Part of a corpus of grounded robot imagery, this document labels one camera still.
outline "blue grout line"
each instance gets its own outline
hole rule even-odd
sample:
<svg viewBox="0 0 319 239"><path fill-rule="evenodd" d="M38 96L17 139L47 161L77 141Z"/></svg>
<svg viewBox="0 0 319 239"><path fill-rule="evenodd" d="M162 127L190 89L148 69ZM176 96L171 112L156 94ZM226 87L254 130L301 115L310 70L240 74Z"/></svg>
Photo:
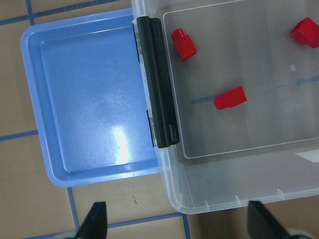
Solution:
<svg viewBox="0 0 319 239"><path fill-rule="evenodd" d="M108 228L118 228L118 227L139 224L139 223L158 221L158 220L162 220L162 219L176 218L176 217L181 217L181 216L182 216L182 213L171 213L171 214L165 214L165 215L154 216L154 217L149 217L149 218L135 219L135 220L121 222L121 223L113 223L113 224L109 224Z"/></svg>
<svg viewBox="0 0 319 239"><path fill-rule="evenodd" d="M189 225L188 225L188 218L186 214L183 214L183 223L184 223L184 229L185 229L185 236L186 239L190 239L190 232L189 232Z"/></svg>
<svg viewBox="0 0 319 239"><path fill-rule="evenodd" d="M49 239L52 238L54 236L57 236L61 233L52 233L52 234L47 234L47 235L42 235L42 236L34 236L34 237L29 237L29 238L22 238L22 239Z"/></svg>
<svg viewBox="0 0 319 239"><path fill-rule="evenodd" d="M73 209L75 212L74 224L76 224L76 223L78 224L72 188L67 188L67 191L68 191L68 195L69 195L69 199L70 199L72 214L73 214ZM119 228L119 227L134 225L134 224L140 224L140 223L153 222L153 221L158 221L158 220L163 220L163 219L168 219L168 218L176 218L176 217L183 217L186 239L190 239L187 215L182 214L182 213L170 213L170 214L164 214L164 215L159 215L159 216L154 216L154 217L149 217L149 218L135 219L135 220L121 222L121 223L108 224L108 229ZM54 234L35 236L35 237L29 237L29 238L23 238L23 239L47 239L49 237L53 237L53 236L58 235L58 234L61 234L61 233L54 233Z"/></svg>
<svg viewBox="0 0 319 239"><path fill-rule="evenodd" d="M34 25L34 17L33 17L33 12L32 12L31 1L30 0L25 0L25 5L26 5L26 9L28 11L28 17L29 17L30 25L33 26Z"/></svg>
<svg viewBox="0 0 319 239"><path fill-rule="evenodd" d="M28 19L29 19L29 17L27 15L25 15L25 16L18 16L18 17L9 18L9 19L6 19L6 20L0 20L0 26L7 25L7 24L10 24L10 23L15 23L15 22L18 22L18 21L25 21L25 20L28 20Z"/></svg>
<svg viewBox="0 0 319 239"><path fill-rule="evenodd" d="M28 136L32 136L32 135L36 135L36 134L38 134L37 130L32 130L32 131L27 131L27 132L22 132L22 133L15 133L15 134L10 134L10 135L0 136L0 141L28 137Z"/></svg>
<svg viewBox="0 0 319 239"><path fill-rule="evenodd" d="M100 5L100 4L109 3L109 2L113 2L113 1L117 1L117 0L87 1L87 2L78 3L78 4L74 4L74 5L69 5L69 6L64 6L64 7L48 10L48 11L37 12L37 13L34 13L33 16L35 18L42 17L42 16L48 16L48 15L52 15L52 14L62 13L62 12L66 12L66 11L72 11L72 10L81 9L81 8L84 8L87 6L95 6L95 5Z"/></svg>
<svg viewBox="0 0 319 239"><path fill-rule="evenodd" d="M109 2L113 2L113 1L118 1L118 0L93 0L93 1L83 2L83 3L74 4L74 5L70 5L70 6L60 7L60 8L56 8L53 10L33 13L30 0L25 0L28 15L13 17L13 18L5 19L5 20L0 20L0 26L7 25L10 23L19 22L19 21L25 21L25 20L29 20L30 24L34 25L35 24L34 19L36 17L48 16L48 15L52 15L52 14L56 14L56 13L62 13L65 11L76 10L76 9L84 8L87 6L100 5L100 4L109 3Z"/></svg>
<svg viewBox="0 0 319 239"><path fill-rule="evenodd" d="M75 229L78 230L80 228L80 224L79 224L78 214L76 212L76 207L75 207L75 202L74 202L72 188L67 188L67 191L68 191L68 196L69 196L69 201L70 201L70 207L71 207L71 211L72 211L74 226L75 226Z"/></svg>

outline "blue plastic tray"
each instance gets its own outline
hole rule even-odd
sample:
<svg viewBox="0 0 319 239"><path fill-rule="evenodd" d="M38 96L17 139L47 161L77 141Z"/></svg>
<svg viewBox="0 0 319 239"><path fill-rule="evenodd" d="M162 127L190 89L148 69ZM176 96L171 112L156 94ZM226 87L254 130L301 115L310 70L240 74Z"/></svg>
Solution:
<svg viewBox="0 0 319 239"><path fill-rule="evenodd" d="M158 173L132 9L30 27L21 47L49 179L60 187Z"/></svg>

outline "red plastic part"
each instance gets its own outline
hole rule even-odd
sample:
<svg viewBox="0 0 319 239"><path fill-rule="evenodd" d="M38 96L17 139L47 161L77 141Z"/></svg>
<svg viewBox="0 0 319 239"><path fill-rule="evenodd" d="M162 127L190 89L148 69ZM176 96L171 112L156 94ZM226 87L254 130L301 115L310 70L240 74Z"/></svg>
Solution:
<svg viewBox="0 0 319 239"><path fill-rule="evenodd" d="M232 89L214 99L214 104L218 110L232 108L247 101L243 87Z"/></svg>
<svg viewBox="0 0 319 239"><path fill-rule="evenodd" d="M171 34L176 51L182 61L196 54L197 50L189 35L186 35L183 29L176 29Z"/></svg>
<svg viewBox="0 0 319 239"><path fill-rule="evenodd" d="M319 26L309 17L299 22L290 36L302 46L319 47Z"/></svg>

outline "black latch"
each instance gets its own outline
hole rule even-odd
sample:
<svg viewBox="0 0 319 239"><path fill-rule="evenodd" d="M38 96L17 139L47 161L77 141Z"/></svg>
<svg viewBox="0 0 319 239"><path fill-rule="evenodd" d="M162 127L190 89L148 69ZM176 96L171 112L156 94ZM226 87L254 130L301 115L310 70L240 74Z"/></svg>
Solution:
<svg viewBox="0 0 319 239"><path fill-rule="evenodd" d="M137 18L141 49L148 82L153 124L158 148L179 142L177 120L167 67L161 22Z"/></svg>

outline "plastic bin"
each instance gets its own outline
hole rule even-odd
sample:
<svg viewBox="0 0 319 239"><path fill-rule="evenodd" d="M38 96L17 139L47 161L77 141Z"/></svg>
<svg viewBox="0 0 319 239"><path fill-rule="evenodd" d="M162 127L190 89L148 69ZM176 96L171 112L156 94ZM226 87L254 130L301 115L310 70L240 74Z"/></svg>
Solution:
<svg viewBox="0 0 319 239"><path fill-rule="evenodd" d="M249 200L318 195L319 50L299 45L289 33L307 16L319 23L319 1L132 3L135 18L158 18L161 24L179 143L156 151L174 208L196 214L246 206ZM138 23L134 28L158 145L152 123L158 107L149 94L153 86L145 64L151 58L143 51ZM197 48L185 62L170 38L177 28ZM238 86L248 101L218 111L214 97Z"/></svg>
<svg viewBox="0 0 319 239"><path fill-rule="evenodd" d="M45 167L60 187L158 173L132 9L30 27L21 48Z"/></svg>

